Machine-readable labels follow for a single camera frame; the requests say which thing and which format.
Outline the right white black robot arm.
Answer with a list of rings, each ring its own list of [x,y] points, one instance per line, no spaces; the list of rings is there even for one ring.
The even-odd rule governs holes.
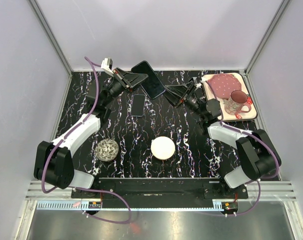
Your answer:
[[[222,116],[220,102],[215,97],[199,98],[196,89],[200,86],[194,77],[187,84],[165,85],[163,95],[173,107],[184,104],[198,115],[201,118],[198,125],[204,135],[237,149],[240,166],[224,176],[224,182],[218,186],[219,194],[230,198],[243,184],[278,176],[282,161],[267,132],[263,129],[244,130],[223,123],[218,119]]]

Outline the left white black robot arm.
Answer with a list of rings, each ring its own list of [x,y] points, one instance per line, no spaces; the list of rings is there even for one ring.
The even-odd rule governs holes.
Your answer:
[[[108,121],[111,113],[108,104],[124,91],[133,92],[148,79],[145,73],[132,73],[118,67],[108,70],[108,74],[111,76],[109,84],[95,79],[88,85],[86,110],[80,119],[61,136],[37,146],[33,176],[41,181],[44,193],[48,192],[44,184],[50,184],[59,189],[81,188],[88,198],[99,194],[100,186],[94,182],[94,176],[76,170],[73,156]]]

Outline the phone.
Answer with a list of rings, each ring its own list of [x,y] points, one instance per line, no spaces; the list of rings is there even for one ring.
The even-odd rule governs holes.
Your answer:
[[[146,60],[143,60],[137,65],[133,66],[131,68],[131,72],[148,75],[148,78],[143,81],[141,87],[149,99],[154,100],[166,91],[163,83]]]

